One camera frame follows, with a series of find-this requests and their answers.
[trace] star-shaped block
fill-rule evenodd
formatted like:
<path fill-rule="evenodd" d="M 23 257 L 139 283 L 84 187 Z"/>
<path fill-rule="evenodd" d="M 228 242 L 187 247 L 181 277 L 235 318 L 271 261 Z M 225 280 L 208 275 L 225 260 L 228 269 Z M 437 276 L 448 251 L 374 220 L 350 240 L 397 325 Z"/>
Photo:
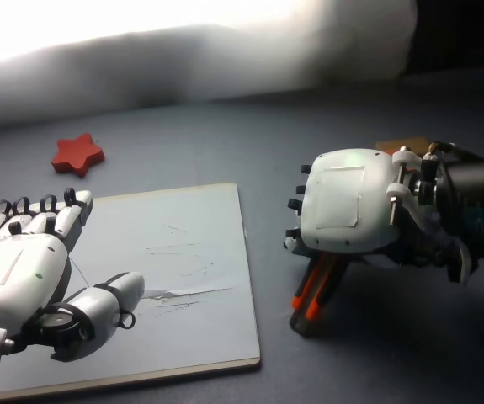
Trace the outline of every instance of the star-shaped block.
<path fill-rule="evenodd" d="M 74 172 L 83 178 L 87 175 L 90 166 L 105 159 L 104 151 L 93 144 L 92 136 L 89 133 L 80 135 L 72 141 L 61 140 L 56 144 L 58 153 L 51 163 L 57 173 Z"/>

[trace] robotic hand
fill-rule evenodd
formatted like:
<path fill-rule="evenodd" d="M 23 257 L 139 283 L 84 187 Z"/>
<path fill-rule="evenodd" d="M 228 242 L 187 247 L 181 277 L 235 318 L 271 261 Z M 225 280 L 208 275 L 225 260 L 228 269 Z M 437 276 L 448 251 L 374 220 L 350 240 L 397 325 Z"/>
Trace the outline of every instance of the robotic hand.
<path fill-rule="evenodd" d="M 304 199 L 289 201 L 297 226 L 286 231 L 284 247 L 311 258 L 293 301 L 308 321 L 351 260 L 386 268 L 433 264 L 447 267 L 451 282 L 466 284 L 484 258 L 484 158 L 434 142 L 423 158 L 406 146 L 393 156 L 341 150 L 321 154 L 301 171 L 308 179 L 296 193 Z M 336 275 L 323 278 L 335 284 L 323 285 L 310 302 L 317 278 L 311 274 L 330 255 Z M 305 325 L 293 323 L 297 318 L 291 325 L 303 334 Z"/>
<path fill-rule="evenodd" d="M 69 362 L 104 345 L 116 328 L 132 328 L 144 279 L 119 274 L 66 298 L 69 252 L 92 211 L 89 191 L 66 189 L 31 205 L 23 197 L 0 201 L 0 356 L 29 345 L 53 347 L 52 359 Z M 131 322 L 125 325 L 126 319 Z"/>

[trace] white board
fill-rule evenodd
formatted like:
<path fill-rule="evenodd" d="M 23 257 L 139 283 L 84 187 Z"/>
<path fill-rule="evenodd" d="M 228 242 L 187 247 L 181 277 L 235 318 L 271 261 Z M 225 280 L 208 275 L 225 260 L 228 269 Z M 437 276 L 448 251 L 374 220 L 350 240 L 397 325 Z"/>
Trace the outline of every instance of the white board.
<path fill-rule="evenodd" d="M 95 199 L 66 295 L 121 272 L 145 277 L 136 325 L 71 363 L 32 346 L 3 357 L 0 399 L 256 365 L 260 361 L 237 186 Z"/>

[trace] gray table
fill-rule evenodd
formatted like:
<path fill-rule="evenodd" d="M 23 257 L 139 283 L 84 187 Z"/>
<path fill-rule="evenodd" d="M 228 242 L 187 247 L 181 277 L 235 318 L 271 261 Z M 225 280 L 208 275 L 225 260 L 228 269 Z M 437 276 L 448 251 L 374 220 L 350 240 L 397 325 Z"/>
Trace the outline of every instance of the gray table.
<path fill-rule="evenodd" d="M 106 161 L 82 180 L 55 174 L 56 140 L 86 131 L 104 148 Z M 224 181 L 240 189 L 262 369 L 59 400 L 480 402 L 484 268 L 463 290 L 433 268 L 352 267 L 321 338 L 304 340 L 288 325 L 306 266 L 281 246 L 284 229 L 293 224 L 287 200 L 304 181 L 300 165 L 321 152 L 410 136 L 456 141 L 484 154 L 484 95 L 420 100 L 389 88 L 321 90 L 0 131 L 0 198 L 38 200 L 68 186 L 90 189 L 95 197 Z"/>

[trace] orange stripe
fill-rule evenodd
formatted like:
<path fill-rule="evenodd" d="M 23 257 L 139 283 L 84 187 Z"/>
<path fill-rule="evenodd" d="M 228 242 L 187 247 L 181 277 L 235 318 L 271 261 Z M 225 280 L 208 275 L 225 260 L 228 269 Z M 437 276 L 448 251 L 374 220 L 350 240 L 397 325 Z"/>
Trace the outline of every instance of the orange stripe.
<path fill-rule="evenodd" d="M 312 270 L 312 274 L 307 280 L 306 287 L 303 288 L 303 292 L 301 292 L 300 297 L 295 296 L 294 299 L 292 299 L 292 307 L 294 307 L 294 310 L 299 310 L 303 305 L 303 302 L 307 299 L 307 295 L 309 295 L 309 292 L 311 291 L 311 288 L 315 283 L 316 276 L 320 272 L 320 267 L 325 260 L 326 254 L 323 253 L 320 258 L 318 258 L 318 262 L 316 262 L 315 268 Z"/>
<path fill-rule="evenodd" d="M 318 286 L 318 290 L 316 291 L 315 295 L 313 296 L 312 302 L 311 302 L 311 304 L 309 305 L 309 308 L 306 311 L 306 319 L 309 320 L 310 322 L 312 322 L 313 320 L 315 320 L 316 316 L 318 316 L 318 314 L 320 313 L 321 307 L 316 302 L 316 298 L 318 297 L 318 295 L 320 295 L 320 292 L 321 292 L 322 288 L 324 287 L 324 285 L 326 284 L 327 279 L 329 278 L 330 273 L 333 271 L 333 267 L 335 266 L 335 263 L 336 262 L 337 262 L 337 256 L 334 255 L 333 256 L 333 261 L 330 264 L 330 268 L 327 271 L 326 276 L 324 276 L 324 279 L 320 283 L 320 286 Z"/>

